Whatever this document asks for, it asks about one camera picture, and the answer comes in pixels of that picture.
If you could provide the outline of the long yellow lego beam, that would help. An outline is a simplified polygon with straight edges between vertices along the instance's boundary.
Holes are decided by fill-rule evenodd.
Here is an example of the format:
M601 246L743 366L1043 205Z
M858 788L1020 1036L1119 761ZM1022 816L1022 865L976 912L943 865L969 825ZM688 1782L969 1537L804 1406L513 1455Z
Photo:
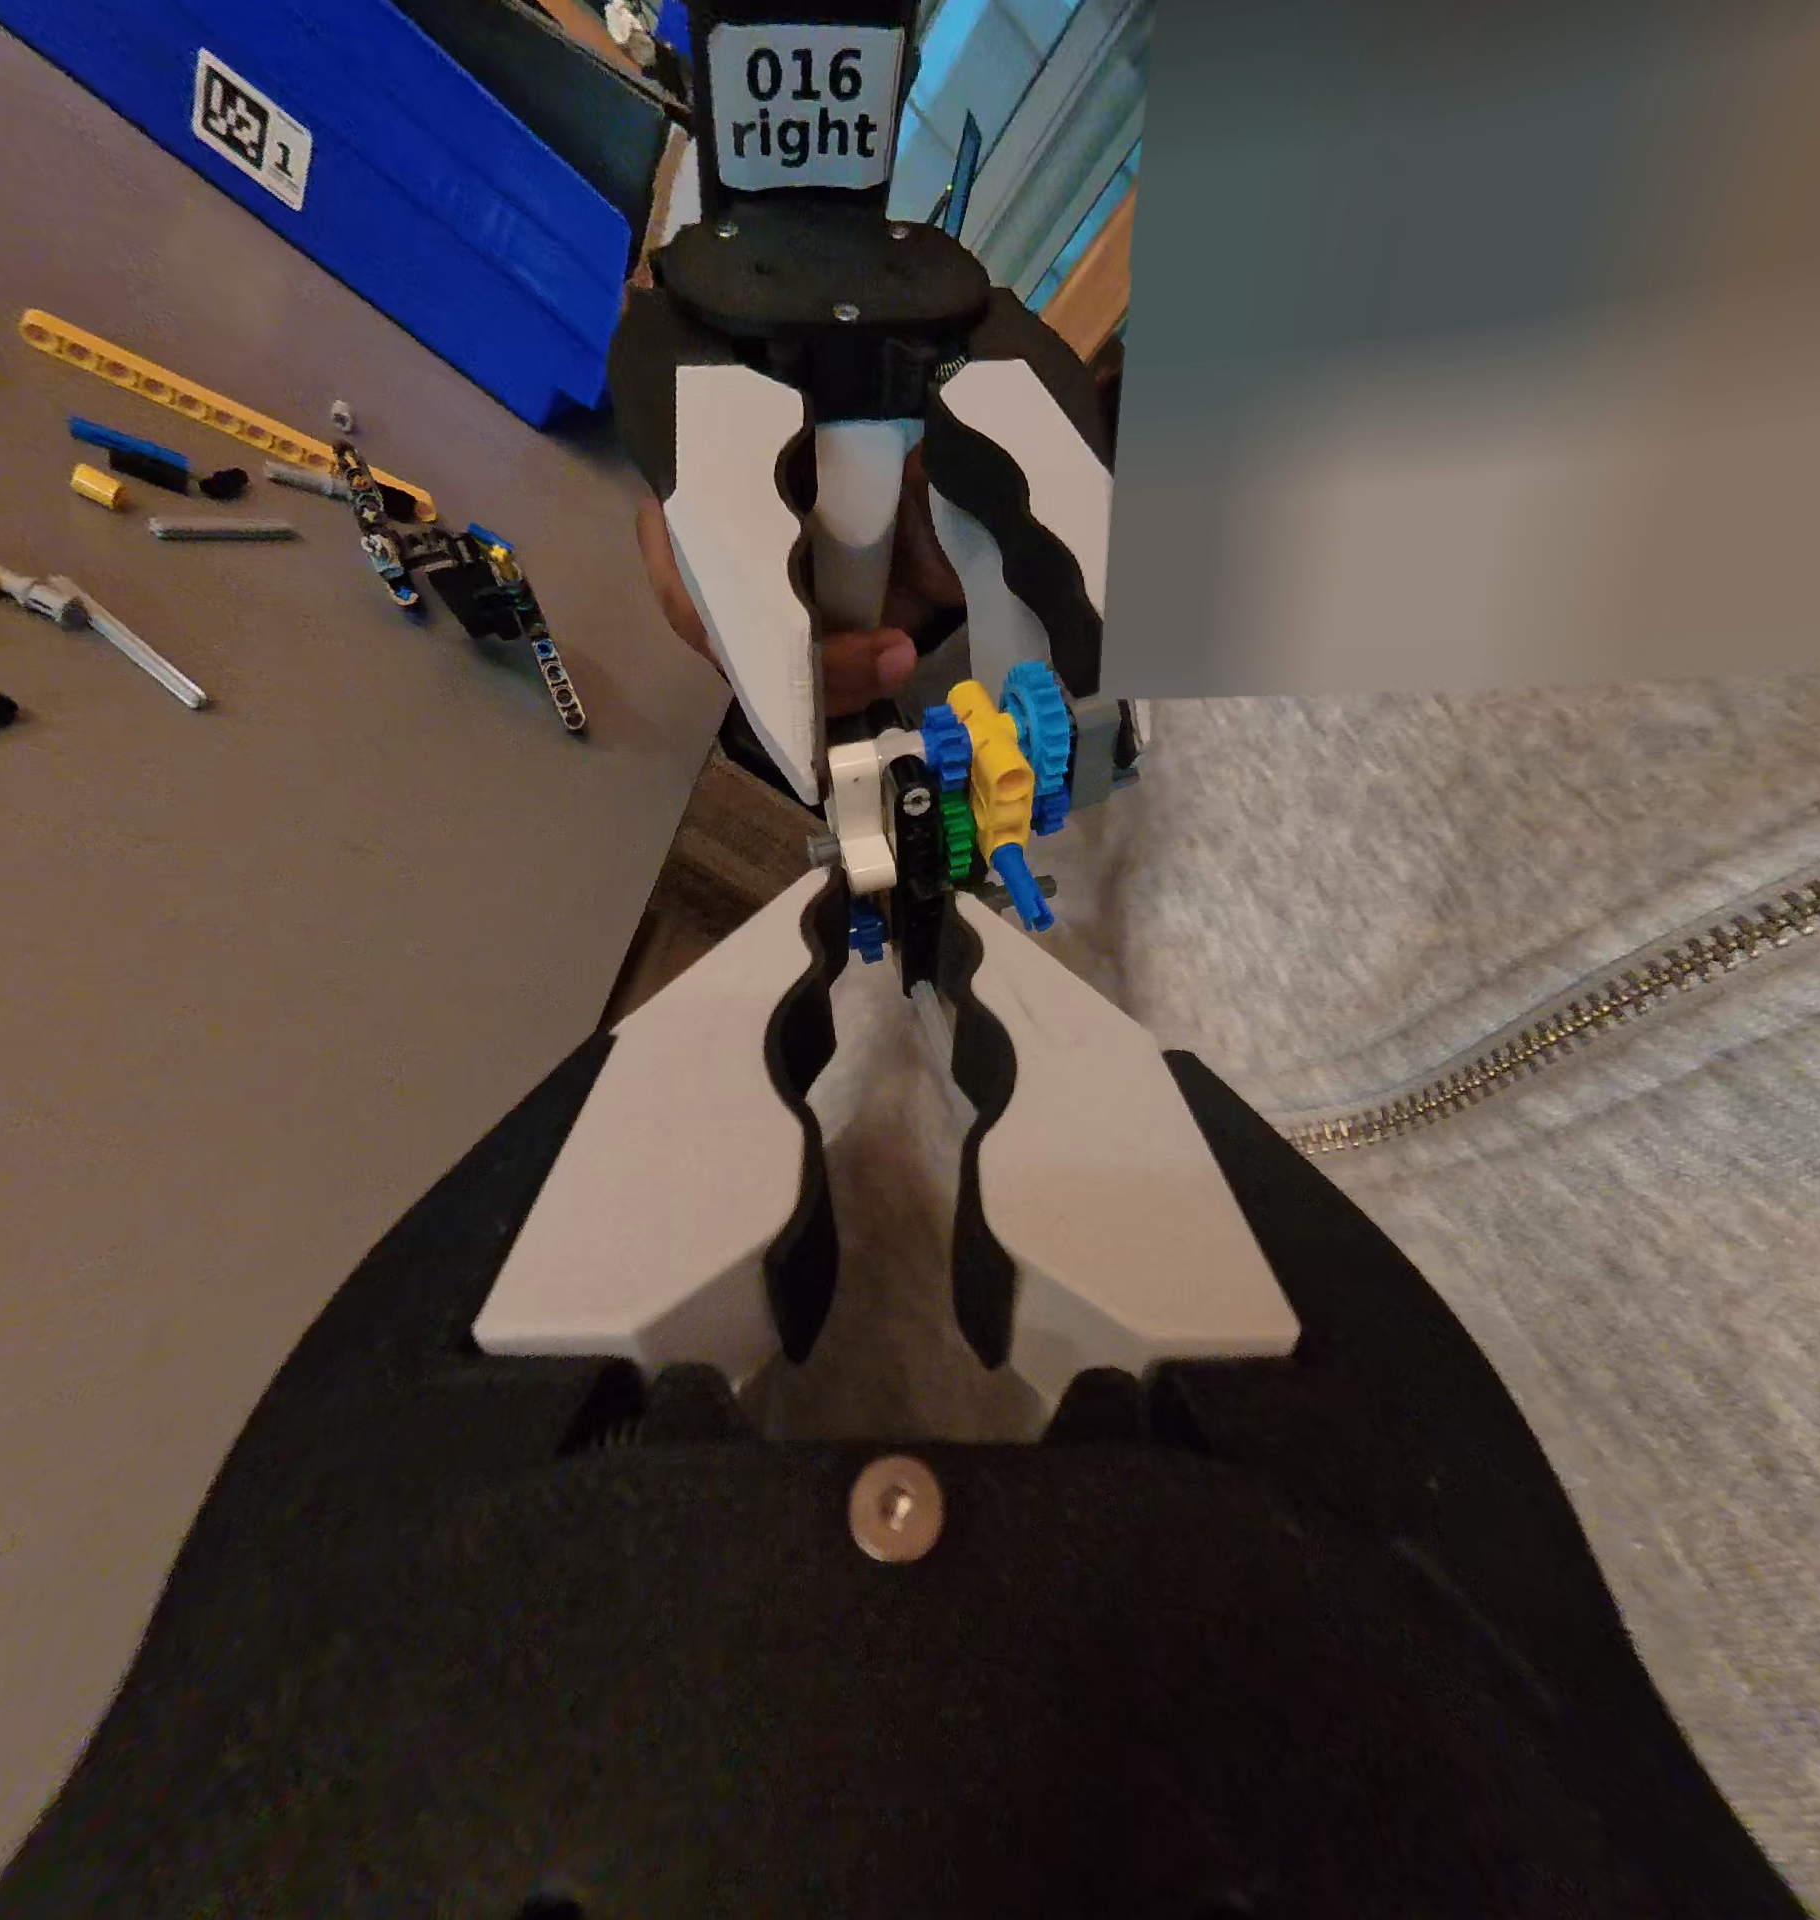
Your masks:
M119 394L142 394L142 401L158 401L158 412L174 412L174 420L183 420L183 426L207 426L207 432L252 444L260 459L343 472L328 437L315 437L315 432L297 432L297 426L279 426L279 420L265 420L265 412L247 412L247 401L229 401L229 394L217 394L217 384L200 384L200 382L183 382L183 370L164 370L164 366L148 366L148 357L106 340L106 336L60 319L60 312L38 312L38 308L33 308L33 312L16 319L16 336L22 336L33 348L47 348L47 357L60 357L60 366L72 366L72 370L90 370L90 382L106 382L106 384L119 384Z

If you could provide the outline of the grey zip hoodie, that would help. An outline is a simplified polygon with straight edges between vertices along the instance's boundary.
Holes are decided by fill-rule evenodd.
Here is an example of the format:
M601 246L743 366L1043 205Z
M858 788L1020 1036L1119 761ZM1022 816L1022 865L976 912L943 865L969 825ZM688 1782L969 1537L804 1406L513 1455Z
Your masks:
M1165 700L1068 960L1271 1123L1368 1116L1820 876L1820 677ZM1323 1158L1479 1335L1820 1914L1820 934Z

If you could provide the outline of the blue plastic storage bin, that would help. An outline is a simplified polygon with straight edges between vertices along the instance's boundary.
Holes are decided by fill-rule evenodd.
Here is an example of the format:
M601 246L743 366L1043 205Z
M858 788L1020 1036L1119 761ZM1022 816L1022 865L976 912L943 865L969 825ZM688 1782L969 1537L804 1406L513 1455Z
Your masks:
M534 9L0 0L0 33L518 426L601 412L667 114Z

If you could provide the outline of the blue lego pin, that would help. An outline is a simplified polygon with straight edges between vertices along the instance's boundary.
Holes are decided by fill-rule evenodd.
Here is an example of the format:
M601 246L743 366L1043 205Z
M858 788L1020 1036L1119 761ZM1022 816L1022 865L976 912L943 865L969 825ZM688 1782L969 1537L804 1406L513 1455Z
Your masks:
M196 472L175 444L158 444L158 437L136 437L136 432L112 432L96 420L68 420L68 437L96 444L96 451L126 451L126 459L148 459L148 472Z

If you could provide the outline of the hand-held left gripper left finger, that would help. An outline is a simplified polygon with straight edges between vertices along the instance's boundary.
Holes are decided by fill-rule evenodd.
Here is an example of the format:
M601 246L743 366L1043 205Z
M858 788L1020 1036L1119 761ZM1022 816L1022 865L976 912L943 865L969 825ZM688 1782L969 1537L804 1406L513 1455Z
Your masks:
M534 1210L499 1262L484 1358L804 1359L842 1281L826 1128L842 876L807 871L601 1036Z

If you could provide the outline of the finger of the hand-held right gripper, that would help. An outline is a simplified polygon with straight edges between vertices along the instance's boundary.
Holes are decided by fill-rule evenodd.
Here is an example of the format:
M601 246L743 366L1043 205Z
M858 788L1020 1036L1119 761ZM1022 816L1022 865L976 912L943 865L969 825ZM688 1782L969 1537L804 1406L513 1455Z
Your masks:
M976 677L1050 663L1068 700L1109 684L1113 480L1022 357L969 366L918 432L931 518L969 590Z
M749 366L679 366L679 574L704 616L743 722L804 802L826 802L814 624L797 590L804 514L784 451L804 394Z

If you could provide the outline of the black lego beam sub-assembly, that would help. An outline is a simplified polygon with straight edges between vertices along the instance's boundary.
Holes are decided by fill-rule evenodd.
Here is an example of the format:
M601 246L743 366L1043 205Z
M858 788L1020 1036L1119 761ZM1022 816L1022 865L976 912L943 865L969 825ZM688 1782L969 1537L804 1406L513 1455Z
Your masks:
M583 705L576 684L553 640L553 616L513 557L513 542L491 542L472 529L445 529L445 518L392 518L388 481L368 480L368 459L332 437L332 481L359 514L359 542L378 574L378 590L392 594L392 609L426 616L426 590L440 594L440 609L454 609L454 624L472 649L518 649L559 705L559 722L575 737L583 737Z

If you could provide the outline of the person's right hand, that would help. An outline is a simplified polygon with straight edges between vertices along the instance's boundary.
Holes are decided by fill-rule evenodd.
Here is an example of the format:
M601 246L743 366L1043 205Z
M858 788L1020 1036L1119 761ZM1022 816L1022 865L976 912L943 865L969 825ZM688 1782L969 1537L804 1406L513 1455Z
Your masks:
M844 722L912 684L912 663L969 624L969 590L931 529L898 514L882 616L866 634L826 634L826 713Z

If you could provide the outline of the multicoloured lego gear assembly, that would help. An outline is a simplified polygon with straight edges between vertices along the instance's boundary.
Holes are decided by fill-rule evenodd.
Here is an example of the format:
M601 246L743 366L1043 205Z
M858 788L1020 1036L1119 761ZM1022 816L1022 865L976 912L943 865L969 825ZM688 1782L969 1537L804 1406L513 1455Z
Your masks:
M1068 700L1050 663L969 677L912 727L832 742L807 865L844 876L844 947L892 960L912 995L943 978L947 899L1050 934L1054 876L1032 871L1032 840L1130 788L1145 742L1148 705Z

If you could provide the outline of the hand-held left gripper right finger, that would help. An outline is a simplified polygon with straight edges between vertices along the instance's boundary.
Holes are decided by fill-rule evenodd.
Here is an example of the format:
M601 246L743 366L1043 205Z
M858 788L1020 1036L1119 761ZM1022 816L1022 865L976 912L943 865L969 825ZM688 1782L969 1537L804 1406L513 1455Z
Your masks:
M947 912L969 1093L947 1318L1050 1415L1086 1367L1271 1359L1298 1318L1162 1041L978 899Z

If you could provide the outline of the grey lego axle with connector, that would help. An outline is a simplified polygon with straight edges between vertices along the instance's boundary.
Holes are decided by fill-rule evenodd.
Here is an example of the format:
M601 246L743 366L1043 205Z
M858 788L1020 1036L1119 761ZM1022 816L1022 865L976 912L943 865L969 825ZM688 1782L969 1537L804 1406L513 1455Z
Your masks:
M38 609L60 634L96 634L112 640L136 667L148 667L175 705L207 705L207 691L164 663L126 616L112 616L90 590L60 581L60 574L16 574L0 564L0 594Z

